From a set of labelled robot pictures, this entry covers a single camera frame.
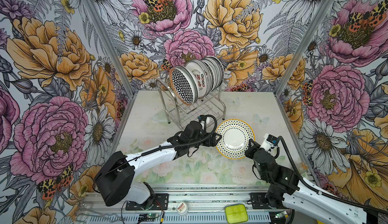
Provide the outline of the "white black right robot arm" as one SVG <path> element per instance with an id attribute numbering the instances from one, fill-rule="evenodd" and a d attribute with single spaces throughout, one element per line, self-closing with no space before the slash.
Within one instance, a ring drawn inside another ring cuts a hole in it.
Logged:
<path id="1" fill-rule="evenodd" d="M 262 144 L 249 140 L 245 156 L 253 160 L 255 176 L 269 184 L 267 192 L 251 194 L 253 208 L 292 209 L 324 224 L 378 223 L 377 209 L 340 199 L 302 177 L 291 155 L 291 168 L 278 164 L 271 152 L 279 143 L 288 150 L 281 136 L 270 135 Z"/>

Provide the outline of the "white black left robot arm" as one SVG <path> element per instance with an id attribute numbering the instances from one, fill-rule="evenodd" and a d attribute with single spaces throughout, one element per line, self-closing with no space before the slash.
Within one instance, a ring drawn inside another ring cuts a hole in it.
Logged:
<path id="1" fill-rule="evenodd" d="M 94 184 L 106 206 L 128 201 L 149 209 L 155 205 L 156 195 L 148 183 L 135 180 L 138 175 L 187 155 L 192 148 L 215 147 L 221 139 L 215 129 L 207 132 L 204 119 L 191 121 L 183 131 L 150 150 L 128 155 L 113 153 L 95 176 Z"/>

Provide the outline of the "yellow rim dotted plate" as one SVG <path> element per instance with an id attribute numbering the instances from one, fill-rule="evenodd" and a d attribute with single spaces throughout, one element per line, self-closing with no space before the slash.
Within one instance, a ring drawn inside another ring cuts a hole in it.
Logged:
<path id="1" fill-rule="evenodd" d="M 232 160 L 245 158 L 249 140 L 255 139 L 251 126 L 240 119 L 225 120 L 217 127 L 215 133 L 221 136 L 216 145 L 218 152 Z"/>

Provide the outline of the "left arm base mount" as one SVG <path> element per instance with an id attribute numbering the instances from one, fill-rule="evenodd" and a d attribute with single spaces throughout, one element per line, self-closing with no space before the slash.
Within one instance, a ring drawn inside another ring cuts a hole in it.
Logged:
<path id="1" fill-rule="evenodd" d="M 136 202 L 127 202 L 125 210 L 127 211 L 143 211 L 143 210 L 167 210 L 169 203 L 169 194 L 157 193 L 147 199 L 143 204 Z"/>

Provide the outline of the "black geometric pattern plate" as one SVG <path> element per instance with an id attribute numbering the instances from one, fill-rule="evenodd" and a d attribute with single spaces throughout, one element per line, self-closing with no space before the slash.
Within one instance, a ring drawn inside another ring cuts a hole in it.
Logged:
<path id="1" fill-rule="evenodd" d="M 191 106 L 198 100 L 198 88 L 194 76 L 183 66 L 169 70 L 170 83 L 178 99 Z"/>

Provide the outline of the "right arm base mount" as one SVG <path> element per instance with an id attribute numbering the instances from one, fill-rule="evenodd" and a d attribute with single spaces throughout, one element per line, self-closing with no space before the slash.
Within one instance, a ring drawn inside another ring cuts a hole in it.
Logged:
<path id="1" fill-rule="evenodd" d="M 282 204 L 271 204 L 265 197 L 266 193 L 250 193 L 250 199 L 247 202 L 252 206 L 252 209 L 284 209 Z"/>

